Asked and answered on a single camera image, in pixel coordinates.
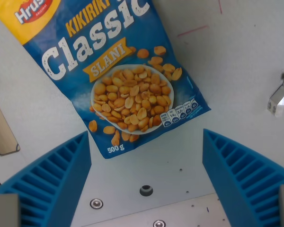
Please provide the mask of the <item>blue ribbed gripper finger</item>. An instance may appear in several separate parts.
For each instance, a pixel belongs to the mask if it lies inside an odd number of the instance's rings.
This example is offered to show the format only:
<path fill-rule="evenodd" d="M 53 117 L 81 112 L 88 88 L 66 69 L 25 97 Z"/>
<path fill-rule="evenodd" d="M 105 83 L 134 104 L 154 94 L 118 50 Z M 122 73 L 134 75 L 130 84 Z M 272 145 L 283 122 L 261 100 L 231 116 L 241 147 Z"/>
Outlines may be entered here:
<path fill-rule="evenodd" d="M 281 226 L 282 166 L 208 129 L 202 163 L 232 227 Z"/>
<path fill-rule="evenodd" d="M 22 227 L 69 227 L 90 168 L 85 131 L 17 172 L 0 194 L 18 195 Z"/>

